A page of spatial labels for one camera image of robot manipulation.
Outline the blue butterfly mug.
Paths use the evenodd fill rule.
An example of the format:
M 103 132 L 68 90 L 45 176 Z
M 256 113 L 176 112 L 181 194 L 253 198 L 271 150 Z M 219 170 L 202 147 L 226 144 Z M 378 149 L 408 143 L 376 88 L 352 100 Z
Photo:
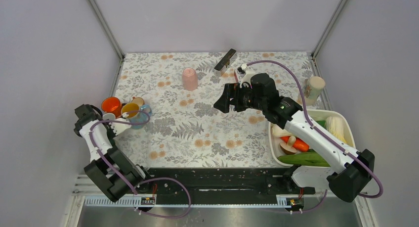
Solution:
M 127 103 L 122 107 L 121 113 L 127 113 L 127 119 L 132 123 L 140 123 L 140 125 L 132 125 L 131 128 L 134 130 L 139 130 L 145 126 L 147 121 L 147 115 L 152 115 L 152 109 L 149 105 L 139 106 L 136 103 Z

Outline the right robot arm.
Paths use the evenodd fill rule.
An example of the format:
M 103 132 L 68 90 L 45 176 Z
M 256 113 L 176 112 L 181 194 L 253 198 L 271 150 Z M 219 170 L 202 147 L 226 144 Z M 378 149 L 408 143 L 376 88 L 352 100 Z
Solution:
M 269 122 L 297 135 L 330 165 L 333 174 L 327 177 L 329 188 L 345 202 L 352 202 L 374 177 L 372 152 L 360 152 L 317 125 L 297 102 L 279 95 L 274 80 L 266 73 L 252 76 L 243 85 L 225 84 L 213 106 L 222 113 L 230 108 L 236 112 L 260 110 Z

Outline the small orange mug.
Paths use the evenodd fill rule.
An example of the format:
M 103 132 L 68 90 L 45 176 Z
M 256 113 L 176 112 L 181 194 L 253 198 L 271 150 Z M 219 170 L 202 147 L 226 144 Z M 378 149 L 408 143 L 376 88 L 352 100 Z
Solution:
M 145 104 L 144 99 L 141 98 L 141 97 L 133 97 L 131 102 L 137 104 L 139 107 L 141 107 Z

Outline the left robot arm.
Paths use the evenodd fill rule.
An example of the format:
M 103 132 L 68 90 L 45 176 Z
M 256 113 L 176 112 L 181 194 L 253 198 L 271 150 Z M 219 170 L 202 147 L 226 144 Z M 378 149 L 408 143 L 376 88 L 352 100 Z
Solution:
M 90 163 L 85 174 L 105 196 L 117 202 L 124 195 L 137 195 L 137 189 L 147 193 L 153 188 L 153 180 L 142 168 L 135 166 L 117 147 L 114 138 L 131 128 L 127 114 L 115 120 L 104 120 L 98 108 L 83 104 L 75 109 L 78 120 L 74 132 L 88 146 Z

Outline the light pink cup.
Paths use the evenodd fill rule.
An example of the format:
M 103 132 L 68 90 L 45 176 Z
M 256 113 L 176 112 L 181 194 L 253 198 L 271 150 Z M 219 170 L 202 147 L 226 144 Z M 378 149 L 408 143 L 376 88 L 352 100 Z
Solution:
M 198 87 L 198 76 L 193 68 L 185 68 L 182 73 L 183 87 L 187 91 L 193 91 Z

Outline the pink dotted mug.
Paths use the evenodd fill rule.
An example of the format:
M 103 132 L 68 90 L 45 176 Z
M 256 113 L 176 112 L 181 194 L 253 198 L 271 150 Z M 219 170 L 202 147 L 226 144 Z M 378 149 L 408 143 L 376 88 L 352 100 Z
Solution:
M 103 120 L 115 120 L 116 116 L 113 113 L 105 113 L 105 114 L 103 114 L 102 119 Z

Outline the cream painted mug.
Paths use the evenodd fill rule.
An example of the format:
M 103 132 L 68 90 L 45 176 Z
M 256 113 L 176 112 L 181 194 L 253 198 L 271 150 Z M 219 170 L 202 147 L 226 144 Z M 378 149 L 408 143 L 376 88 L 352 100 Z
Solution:
M 313 76 L 306 79 L 302 87 L 303 96 L 298 94 L 297 102 L 302 104 L 302 98 L 304 97 L 306 106 L 314 105 L 325 86 L 326 82 L 321 77 Z

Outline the large orange mug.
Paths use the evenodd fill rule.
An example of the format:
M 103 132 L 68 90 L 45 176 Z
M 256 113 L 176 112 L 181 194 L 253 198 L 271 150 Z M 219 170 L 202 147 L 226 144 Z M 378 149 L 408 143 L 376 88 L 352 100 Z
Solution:
M 117 97 L 108 97 L 102 101 L 101 109 L 105 113 L 112 113 L 116 117 L 119 117 L 122 114 L 122 102 Z

